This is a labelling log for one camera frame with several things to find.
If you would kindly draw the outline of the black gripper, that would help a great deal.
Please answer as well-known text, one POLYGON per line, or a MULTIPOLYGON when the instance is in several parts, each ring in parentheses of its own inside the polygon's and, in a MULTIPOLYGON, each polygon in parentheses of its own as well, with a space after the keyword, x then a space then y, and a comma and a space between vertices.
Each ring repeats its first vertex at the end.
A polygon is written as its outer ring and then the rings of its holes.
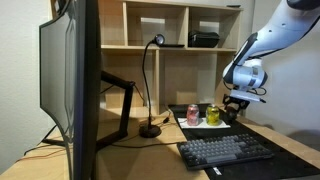
POLYGON ((247 100, 238 99, 229 95, 224 95, 223 100, 224 109, 227 112, 233 112, 238 114, 240 111, 245 110, 250 104, 247 100))

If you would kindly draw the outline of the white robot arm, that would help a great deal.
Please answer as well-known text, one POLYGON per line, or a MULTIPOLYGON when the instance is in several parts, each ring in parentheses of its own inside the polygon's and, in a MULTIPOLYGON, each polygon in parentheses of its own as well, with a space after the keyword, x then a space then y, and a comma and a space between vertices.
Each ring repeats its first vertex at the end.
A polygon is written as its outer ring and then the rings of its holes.
POLYGON ((268 23, 251 34, 223 70, 223 82, 233 89, 223 103, 237 104, 239 112, 251 102, 264 102, 253 90, 261 88, 268 75, 263 56, 280 51, 301 40, 319 21, 320 0, 281 0, 268 23))

